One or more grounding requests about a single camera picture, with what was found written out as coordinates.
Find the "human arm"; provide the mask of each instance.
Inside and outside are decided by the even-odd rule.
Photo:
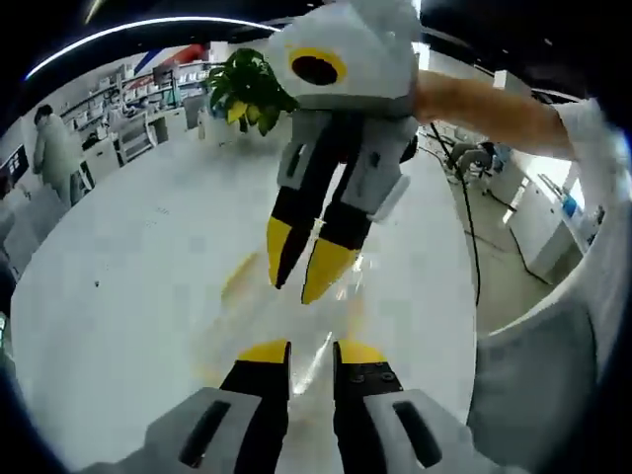
[[[419,71],[415,117],[461,125],[525,153],[576,159],[555,109],[483,82]]]

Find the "ceiling light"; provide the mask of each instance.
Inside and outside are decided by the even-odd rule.
[[[58,59],[64,54],[78,48],[79,46],[86,44],[93,40],[98,40],[99,38],[106,37],[107,35],[111,35],[112,33],[122,32],[123,30],[131,30],[138,27],[145,27],[149,25],[161,25],[165,23],[176,23],[176,22],[209,22],[209,23],[227,23],[230,25],[239,25],[242,27],[252,27],[252,28],[260,28],[262,30],[268,30],[269,32],[279,32],[279,28],[270,27],[268,25],[262,25],[260,23],[246,22],[244,20],[234,20],[231,18],[219,18],[219,17],[169,17],[169,18],[154,18],[152,20],[143,20],[141,22],[133,22],[125,25],[119,25],[117,27],[109,28],[107,30],[103,30],[102,32],[94,33],[88,37],[83,39],[79,39],[78,41],[69,44],[62,50],[56,52],[55,54],[49,56],[36,67],[34,67],[29,74],[25,77],[25,81],[31,79],[31,77],[41,70],[42,68],[48,66],[52,61]]]
[[[88,12],[88,15],[86,16],[86,20],[84,22],[86,25],[88,25],[90,20],[92,20],[92,17],[94,17],[95,13],[97,13],[97,10],[101,8],[102,4],[103,4],[103,0],[92,0],[90,11]]]

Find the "table surface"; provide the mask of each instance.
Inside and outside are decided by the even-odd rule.
[[[12,301],[17,376],[69,468],[139,448],[152,421],[206,383],[192,340],[221,314],[228,276],[265,246],[277,194],[279,147],[234,150],[189,134],[147,152],[73,207],[24,272]],[[465,423],[476,308],[463,228],[435,159],[402,168],[411,187],[364,246],[374,268],[356,336]],[[277,472],[342,472],[331,391],[319,396],[330,413],[290,422]]]

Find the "white cabinet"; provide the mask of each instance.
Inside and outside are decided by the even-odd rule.
[[[95,185],[119,168],[115,145],[106,138],[84,151],[83,158]]]
[[[560,205],[529,183],[509,221],[525,266],[545,281],[551,280],[551,270],[574,244],[573,236],[562,219]]]
[[[522,180],[524,180],[524,172],[511,159],[505,164],[502,173],[492,177],[488,191],[505,205],[512,205]]]
[[[187,133],[187,115],[184,108],[166,111],[164,118],[167,125],[167,136],[170,140],[182,138]]]

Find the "ceiling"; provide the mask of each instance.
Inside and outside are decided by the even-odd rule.
[[[91,6],[97,8],[86,24]],[[4,128],[47,94],[98,65],[168,45],[266,36],[229,25],[171,24],[120,32],[73,51],[24,82],[31,68],[65,45],[112,26],[182,15],[218,16],[257,23],[290,19],[321,0],[64,0],[14,3],[15,25],[0,33],[8,62],[0,96]],[[491,71],[508,69],[532,87],[587,94],[587,57],[598,57],[609,25],[595,11],[560,0],[422,0],[421,38],[432,49]],[[15,31],[21,32],[17,37]]]

